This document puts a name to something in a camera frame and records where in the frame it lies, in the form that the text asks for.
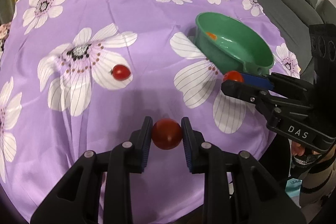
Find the person right hand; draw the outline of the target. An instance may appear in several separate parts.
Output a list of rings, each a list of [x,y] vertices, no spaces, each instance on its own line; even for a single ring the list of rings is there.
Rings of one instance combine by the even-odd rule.
[[[291,141],[291,161],[295,165],[308,166],[318,162],[324,162],[327,160],[326,155],[312,151],[309,148],[305,148],[303,145]]]

